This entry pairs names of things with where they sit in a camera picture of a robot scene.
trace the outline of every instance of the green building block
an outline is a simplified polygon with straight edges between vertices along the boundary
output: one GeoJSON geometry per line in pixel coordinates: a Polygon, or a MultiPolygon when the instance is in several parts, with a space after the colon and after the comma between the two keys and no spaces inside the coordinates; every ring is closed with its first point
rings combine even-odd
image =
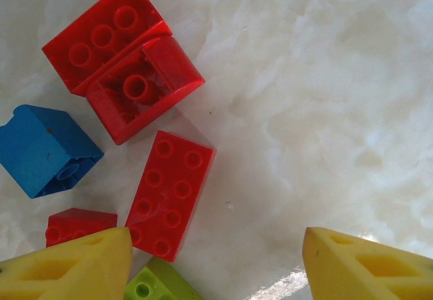
{"type": "Polygon", "coordinates": [[[132,279],[123,300],[203,300],[166,261],[152,257],[132,279]]]}

